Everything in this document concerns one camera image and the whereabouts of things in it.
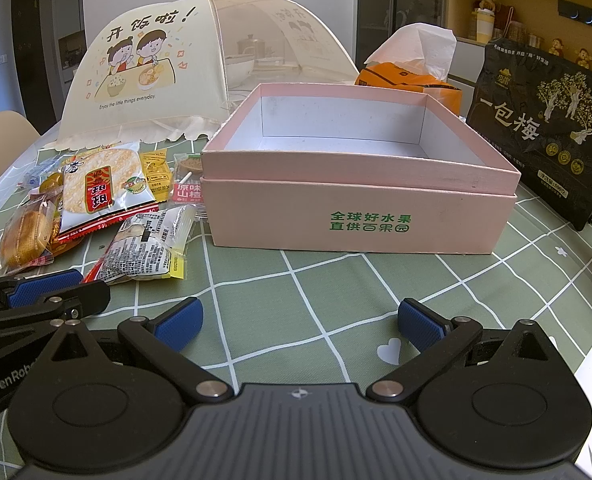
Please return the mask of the blue clear candy packet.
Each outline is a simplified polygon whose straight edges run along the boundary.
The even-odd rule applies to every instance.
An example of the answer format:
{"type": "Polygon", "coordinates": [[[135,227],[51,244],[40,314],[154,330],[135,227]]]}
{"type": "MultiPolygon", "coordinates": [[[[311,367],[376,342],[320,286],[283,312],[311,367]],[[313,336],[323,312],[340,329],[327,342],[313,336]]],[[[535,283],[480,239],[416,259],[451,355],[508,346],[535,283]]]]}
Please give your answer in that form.
{"type": "Polygon", "coordinates": [[[30,190],[38,188],[51,174],[60,170],[62,156],[53,156],[32,166],[17,182],[19,188],[30,190]]]}

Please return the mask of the red vegetarian chicken packet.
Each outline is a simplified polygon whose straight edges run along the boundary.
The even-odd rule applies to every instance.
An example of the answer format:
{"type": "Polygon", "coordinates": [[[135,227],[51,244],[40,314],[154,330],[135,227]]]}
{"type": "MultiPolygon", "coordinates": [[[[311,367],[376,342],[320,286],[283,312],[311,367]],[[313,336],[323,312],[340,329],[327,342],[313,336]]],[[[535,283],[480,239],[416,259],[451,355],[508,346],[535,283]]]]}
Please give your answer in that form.
{"type": "Polygon", "coordinates": [[[46,250],[56,258],[63,255],[65,252],[72,250],[82,242],[82,237],[73,238],[72,240],[60,240],[60,229],[62,225],[62,213],[63,213],[63,199],[61,195],[54,197],[55,211],[52,221],[52,233],[46,250]]]}

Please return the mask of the small bread cake packet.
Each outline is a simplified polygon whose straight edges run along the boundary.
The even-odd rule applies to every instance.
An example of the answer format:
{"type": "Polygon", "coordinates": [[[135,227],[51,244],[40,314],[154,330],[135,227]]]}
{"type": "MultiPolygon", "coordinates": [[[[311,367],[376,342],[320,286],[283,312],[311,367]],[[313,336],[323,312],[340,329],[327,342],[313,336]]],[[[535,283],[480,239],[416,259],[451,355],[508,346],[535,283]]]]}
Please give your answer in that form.
{"type": "Polygon", "coordinates": [[[13,275],[52,257],[60,230],[63,188],[29,196],[6,224],[0,241],[0,276],[13,275]]]}

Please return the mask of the green checked tablecloth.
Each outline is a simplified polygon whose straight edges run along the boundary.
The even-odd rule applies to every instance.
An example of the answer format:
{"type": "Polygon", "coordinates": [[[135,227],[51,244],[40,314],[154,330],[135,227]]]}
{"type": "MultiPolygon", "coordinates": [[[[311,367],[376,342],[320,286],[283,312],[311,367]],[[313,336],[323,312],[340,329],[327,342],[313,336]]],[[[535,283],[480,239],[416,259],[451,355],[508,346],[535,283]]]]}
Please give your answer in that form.
{"type": "MultiPolygon", "coordinates": [[[[89,271],[113,237],[32,278],[89,271]]],[[[223,248],[198,222],[183,280],[108,286],[106,309],[59,327],[0,413],[0,478],[591,479],[575,373],[592,348],[592,226],[529,188],[488,254],[223,248]],[[118,339],[188,297],[204,322],[181,354],[230,400],[187,404],[118,339]],[[404,298],[482,336],[403,402],[373,401],[366,388],[418,355],[404,298]]]]}

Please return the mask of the olive vacuum packet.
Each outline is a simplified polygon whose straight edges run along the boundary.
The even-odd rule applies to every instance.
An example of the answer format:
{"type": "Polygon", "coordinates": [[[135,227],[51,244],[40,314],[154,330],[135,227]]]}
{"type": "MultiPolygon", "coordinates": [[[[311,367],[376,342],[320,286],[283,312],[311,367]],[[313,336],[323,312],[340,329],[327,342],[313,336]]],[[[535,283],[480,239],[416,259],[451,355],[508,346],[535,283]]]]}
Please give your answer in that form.
{"type": "Polygon", "coordinates": [[[53,174],[50,174],[49,177],[38,186],[38,188],[33,188],[29,192],[28,198],[30,200],[35,200],[41,195],[57,196],[63,192],[63,185],[64,174],[61,171],[55,171],[53,174]]]}

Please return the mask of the black plum snack bag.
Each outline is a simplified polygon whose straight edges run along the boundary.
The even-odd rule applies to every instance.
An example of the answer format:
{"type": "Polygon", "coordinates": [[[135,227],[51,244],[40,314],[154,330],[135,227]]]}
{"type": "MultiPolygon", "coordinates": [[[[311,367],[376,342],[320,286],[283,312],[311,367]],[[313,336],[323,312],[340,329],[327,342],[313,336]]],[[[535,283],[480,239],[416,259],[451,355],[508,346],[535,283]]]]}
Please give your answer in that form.
{"type": "Polygon", "coordinates": [[[491,41],[466,118],[575,230],[592,223],[592,71],[491,41]]]}

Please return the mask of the cream mesh food cover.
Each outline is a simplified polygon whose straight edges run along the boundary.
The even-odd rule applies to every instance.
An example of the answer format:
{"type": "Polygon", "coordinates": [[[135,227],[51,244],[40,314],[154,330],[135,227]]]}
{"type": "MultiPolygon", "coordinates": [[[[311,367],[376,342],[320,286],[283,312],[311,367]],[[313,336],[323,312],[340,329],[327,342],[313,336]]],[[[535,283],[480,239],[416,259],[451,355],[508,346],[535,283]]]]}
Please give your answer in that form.
{"type": "Polygon", "coordinates": [[[331,29],[292,0],[140,6],[90,43],[51,146],[212,136],[258,84],[351,84],[357,76],[331,29]]]}

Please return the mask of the yellow gold snack packet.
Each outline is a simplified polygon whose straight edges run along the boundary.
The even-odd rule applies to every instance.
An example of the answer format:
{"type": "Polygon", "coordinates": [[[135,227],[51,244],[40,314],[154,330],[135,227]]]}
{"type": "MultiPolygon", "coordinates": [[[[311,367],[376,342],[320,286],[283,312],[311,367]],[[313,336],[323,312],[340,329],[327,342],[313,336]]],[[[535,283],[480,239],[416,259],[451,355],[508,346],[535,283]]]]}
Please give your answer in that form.
{"type": "Polygon", "coordinates": [[[167,150],[155,150],[140,154],[142,169],[148,187],[157,203],[168,200],[172,172],[167,164],[167,150]]]}

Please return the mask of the hawthorn lollipop packet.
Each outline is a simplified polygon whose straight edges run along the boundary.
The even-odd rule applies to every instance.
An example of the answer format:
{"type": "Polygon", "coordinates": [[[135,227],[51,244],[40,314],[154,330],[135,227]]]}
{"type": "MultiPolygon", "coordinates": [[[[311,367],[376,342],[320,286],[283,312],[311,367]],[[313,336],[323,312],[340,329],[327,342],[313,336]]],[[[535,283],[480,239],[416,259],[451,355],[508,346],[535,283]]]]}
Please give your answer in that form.
{"type": "Polygon", "coordinates": [[[175,154],[170,200],[177,204],[204,203],[202,193],[203,164],[200,154],[175,154]]]}

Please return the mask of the white biscuit snack packet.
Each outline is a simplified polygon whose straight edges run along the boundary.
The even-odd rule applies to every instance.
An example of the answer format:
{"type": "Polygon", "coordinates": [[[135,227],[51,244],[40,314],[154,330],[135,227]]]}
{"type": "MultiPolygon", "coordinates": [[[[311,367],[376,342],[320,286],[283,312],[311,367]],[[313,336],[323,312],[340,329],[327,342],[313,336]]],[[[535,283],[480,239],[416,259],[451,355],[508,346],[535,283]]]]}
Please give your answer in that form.
{"type": "Polygon", "coordinates": [[[141,212],[121,223],[85,283],[113,285],[185,277],[185,245],[196,220],[192,206],[141,212]]]}

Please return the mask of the pink cardboard box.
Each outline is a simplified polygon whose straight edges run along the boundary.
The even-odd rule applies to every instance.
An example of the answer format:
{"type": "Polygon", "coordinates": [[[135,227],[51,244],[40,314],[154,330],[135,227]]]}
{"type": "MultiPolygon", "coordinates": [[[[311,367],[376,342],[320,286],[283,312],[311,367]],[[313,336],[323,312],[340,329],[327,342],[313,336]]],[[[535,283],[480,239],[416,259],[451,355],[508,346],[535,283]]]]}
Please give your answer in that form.
{"type": "Polygon", "coordinates": [[[520,172],[431,96],[261,84],[202,153],[218,246],[488,254],[520,172]]]}

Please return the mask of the orange tissue pack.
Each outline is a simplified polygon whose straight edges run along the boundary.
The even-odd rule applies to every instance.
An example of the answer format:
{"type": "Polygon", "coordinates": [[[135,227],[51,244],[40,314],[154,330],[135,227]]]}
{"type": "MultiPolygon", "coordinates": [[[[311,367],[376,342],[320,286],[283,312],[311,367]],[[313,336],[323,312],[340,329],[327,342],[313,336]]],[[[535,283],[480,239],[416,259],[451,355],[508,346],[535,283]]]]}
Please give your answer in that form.
{"type": "Polygon", "coordinates": [[[456,36],[450,29],[404,25],[368,57],[354,83],[426,93],[459,115],[462,91],[447,81],[455,53],[456,36]]]}

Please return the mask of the rice cracker packet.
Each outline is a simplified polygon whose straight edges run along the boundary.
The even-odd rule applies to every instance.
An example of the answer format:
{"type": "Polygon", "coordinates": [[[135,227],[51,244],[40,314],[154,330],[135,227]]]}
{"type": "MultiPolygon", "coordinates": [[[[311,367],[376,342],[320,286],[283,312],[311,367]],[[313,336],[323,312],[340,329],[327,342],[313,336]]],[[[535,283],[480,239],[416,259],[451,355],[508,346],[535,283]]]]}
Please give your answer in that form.
{"type": "Polygon", "coordinates": [[[62,171],[60,242],[158,209],[144,174],[138,142],[103,146],[69,157],[62,171]]]}

